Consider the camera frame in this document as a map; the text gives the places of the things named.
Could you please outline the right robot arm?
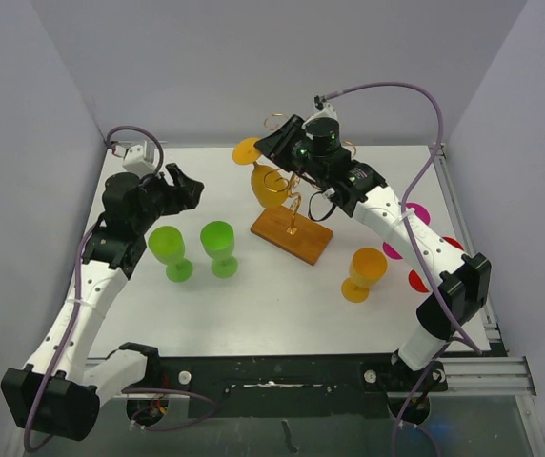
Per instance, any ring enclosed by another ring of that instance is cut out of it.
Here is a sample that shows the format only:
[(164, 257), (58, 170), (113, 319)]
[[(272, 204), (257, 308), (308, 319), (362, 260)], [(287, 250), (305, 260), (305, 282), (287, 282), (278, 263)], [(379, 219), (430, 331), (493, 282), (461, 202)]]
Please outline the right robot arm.
[(309, 176), (336, 207), (375, 232), (429, 282), (432, 293), (416, 310), (418, 326), (392, 365), (394, 382), (415, 388), (426, 377), (425, 366), (484, 307), (490, 261), (449, 244), (403, 209), (385, 178), (342, 146), (339, 123), (331, 117), (306, 122), (294, 115), (254, 147), (279, 168)]

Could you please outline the orange wine glass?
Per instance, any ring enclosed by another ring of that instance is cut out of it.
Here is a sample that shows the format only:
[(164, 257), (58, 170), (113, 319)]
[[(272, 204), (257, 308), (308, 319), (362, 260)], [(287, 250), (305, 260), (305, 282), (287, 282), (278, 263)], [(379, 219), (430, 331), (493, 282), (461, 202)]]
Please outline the orange wine glass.
[(282, 206), (288, 198), (288, 180), (279, 171), (258, 162), (261, 152), (255, 147), (256, 137), (239, 142), (233, 152), (233, 161), (240, 166), (252, 165), (251, 188), (264, 209)]
[(352, 303), (368, 299), (372, 287), (386, 274), (388, 263), (383, 252), (376, 248), (360, 248), (349, 266), (349, 276), (341, 285), (341, 294)]

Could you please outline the pink wine glass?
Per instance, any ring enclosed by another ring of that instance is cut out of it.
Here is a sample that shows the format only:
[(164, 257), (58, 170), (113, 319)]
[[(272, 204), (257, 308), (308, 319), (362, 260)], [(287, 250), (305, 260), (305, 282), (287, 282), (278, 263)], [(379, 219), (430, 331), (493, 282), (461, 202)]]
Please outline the pink wine glass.
[[(414, 214), (426, 225), (428, 226), (431, 222), (430, 213), (420, 204), (414, 202), (408, 202), (406, 204), (408, 209), (412, 209)], [(384, 242), (382, 245), (383, 252), (392, 260), (401, 260), (402, 256), (388, 243)]]

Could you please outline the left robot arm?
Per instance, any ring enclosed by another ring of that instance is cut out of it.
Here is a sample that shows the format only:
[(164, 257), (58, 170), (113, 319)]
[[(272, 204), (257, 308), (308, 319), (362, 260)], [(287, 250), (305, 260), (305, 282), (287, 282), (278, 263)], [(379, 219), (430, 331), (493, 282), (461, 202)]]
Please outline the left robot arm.
[(161, 388), (155, 347), (126, 343), (96, 367), (86, 363), (113, 301), (146, 250), (149, 229), (163, 216), (195, 209), (204, 188), (175, 163), (157, 175), (124, 171), (105, 181), (103, 210), (78, 249), (73, 290), (38, 349), (1, 381), (10, 414), (26, 437), (37, 431), (81, 441), (100, 408), (124, 389)]

